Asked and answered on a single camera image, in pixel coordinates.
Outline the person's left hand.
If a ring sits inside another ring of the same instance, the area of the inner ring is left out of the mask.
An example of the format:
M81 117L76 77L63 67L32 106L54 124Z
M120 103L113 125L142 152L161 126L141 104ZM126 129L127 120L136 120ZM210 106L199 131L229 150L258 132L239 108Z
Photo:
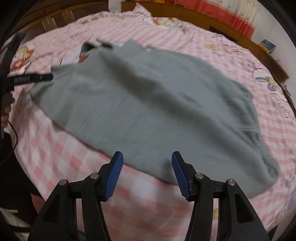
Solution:
M4 109L4 114L1 115L1 127L6 128L8 126L9 114L11 112L11 105L14 104L15 99L12 98L10 104Z

